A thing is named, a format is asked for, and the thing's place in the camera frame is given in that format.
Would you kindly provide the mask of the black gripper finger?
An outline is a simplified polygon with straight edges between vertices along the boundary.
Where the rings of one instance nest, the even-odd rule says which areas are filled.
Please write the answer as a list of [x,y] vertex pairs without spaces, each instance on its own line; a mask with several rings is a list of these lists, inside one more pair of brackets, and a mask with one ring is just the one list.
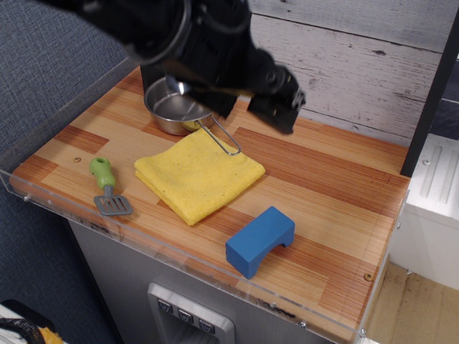
[[248,111],[282,134],[291,134],[301,110],[301,92],[292,97],[255,96]]
[[223,118],[230,115],[239,97],[239,90],[237,89],[202,85],[179,85],[179,92]]

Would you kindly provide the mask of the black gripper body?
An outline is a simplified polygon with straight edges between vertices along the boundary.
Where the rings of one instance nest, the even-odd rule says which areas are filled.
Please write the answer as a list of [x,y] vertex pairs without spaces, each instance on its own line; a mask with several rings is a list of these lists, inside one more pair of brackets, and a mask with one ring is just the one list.
[[247,35],[191,38],[164,67],[169,87],[177,92],[179,85],[237,89],[239,95],[252,97],[287,98],[301,92],[301,106],[306,103],[306,95],[292,74],[256,48]]

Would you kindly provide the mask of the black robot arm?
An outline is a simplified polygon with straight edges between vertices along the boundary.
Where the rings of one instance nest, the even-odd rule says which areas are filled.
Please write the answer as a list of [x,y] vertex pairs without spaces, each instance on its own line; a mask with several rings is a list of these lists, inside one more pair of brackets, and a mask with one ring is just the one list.
[[170,86],[227,117],[240,95],[285,134],[306,96],[290,70],[255,46],[246,1],[52,1],[118,40],[128,56],[164,73]]

